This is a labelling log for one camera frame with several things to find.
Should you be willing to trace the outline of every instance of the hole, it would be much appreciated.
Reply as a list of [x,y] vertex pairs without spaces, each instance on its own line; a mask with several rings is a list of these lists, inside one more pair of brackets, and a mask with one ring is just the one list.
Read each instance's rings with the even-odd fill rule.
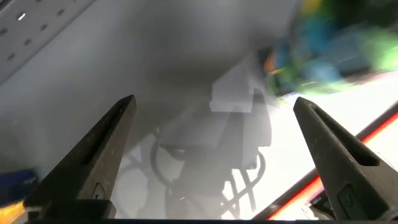
[[60,10],[58,10],[58,12],[57,12],[57,16],[61,16],[63,13],[65,12],[65,10],[64,9],[60,9]]
[[30,43],[32,43],[32,39],[28,38],[24,41],[24,45],[28,46]]
[[10,55],[8,55],[7,60],[12,60],[15,57],[14,53],[11,53]]
[[49,26],[49,25],[47,25],[47,24],[43,24],[43,25],[40,27],[40,30],[43,31],[43,30],[45,30],[48,26]]
[[21,12],[20,14],[18,14],[17,20],[21,21],[23,18],[25,18],[25,16],[26,16],[26,12]]
[[6,29],[6,28],[1,29],[0,30],[0,36],[2,36],[4,34],[7,34],[7,32],[8,32],[8,29]]

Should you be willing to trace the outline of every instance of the yellow object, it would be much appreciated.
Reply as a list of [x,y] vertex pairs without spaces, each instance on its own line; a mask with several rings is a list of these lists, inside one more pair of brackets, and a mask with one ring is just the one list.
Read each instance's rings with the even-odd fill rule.
[[302,15],[306,16],[308,14],[314,13],[321,6],[322,0],[305,0],[302,8]]
[[0,208],[0,224],[10,224],[25,212],[22,202]]
[[283,70],[284,70],[284,68],[280,68],[280,69],[277,69],[277,70],[274,70],[274,71],[270,72],[269,74],[270,75],[276,75],[276,74],[282,72]]

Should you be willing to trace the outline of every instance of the green object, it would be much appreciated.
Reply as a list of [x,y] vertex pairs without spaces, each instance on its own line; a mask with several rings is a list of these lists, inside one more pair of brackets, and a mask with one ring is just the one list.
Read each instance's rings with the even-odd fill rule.
[[398,35],[378,27],[364,31],[361,45],[375,72],[398,69]]

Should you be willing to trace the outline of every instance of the red stripe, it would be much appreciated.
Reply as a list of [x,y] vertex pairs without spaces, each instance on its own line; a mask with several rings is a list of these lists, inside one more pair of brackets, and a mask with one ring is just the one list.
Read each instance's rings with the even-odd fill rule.
[[[363,140],[362,143],[366,144],[368,143],[371,139],[376,137],[378,134],[380,134],[383,130],[385,130],[390,124],[395,122],[398,119],[398,112],[391,116],[387,121],[382,123],[380,127],[375,129],[371,134],[366,136]],[[314,197],[316,197],[320,192],[324,190],[323,184],[321,181],[321,178],[317,176],[314,178],[308,185],[306,185],[301,191],[299,191],[297,194],[295,194],[285,205],[283,205],[278,211],[276,211],[274,214],[272,214],[268,220],[276,220],[279,219],[281,215],[283,215],[284,212],[286,212],[289,208],[291,208],[293,205],[297,204],[303,204]]]

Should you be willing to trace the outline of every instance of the blurry colorful object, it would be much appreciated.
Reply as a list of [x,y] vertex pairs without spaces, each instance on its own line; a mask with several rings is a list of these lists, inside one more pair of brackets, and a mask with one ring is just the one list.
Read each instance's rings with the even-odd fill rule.
[[364,24],[342,27],[336,9],[343,5],[341,0],[304,1],[289,39],[273,46],[264,62],[267,85],[276,96],[336,93],[398,69],[398,35]]
[[398,69],[398,34],[372,27],[363,32],[361,43],[373,70],[390,72]]

